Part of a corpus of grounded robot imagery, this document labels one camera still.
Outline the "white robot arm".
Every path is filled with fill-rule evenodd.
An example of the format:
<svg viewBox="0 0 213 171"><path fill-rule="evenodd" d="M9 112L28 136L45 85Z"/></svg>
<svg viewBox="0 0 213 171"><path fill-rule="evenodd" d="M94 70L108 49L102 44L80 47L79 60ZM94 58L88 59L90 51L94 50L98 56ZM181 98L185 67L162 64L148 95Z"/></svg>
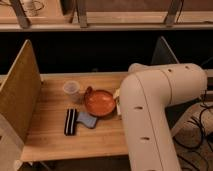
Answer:
<svg viewBox="0 0 213 171"><path fill-rule="evenodd" d="M120 85L131 171L182 171L165 108L201 96L207 75L196 64L133 64Z"/></svg>

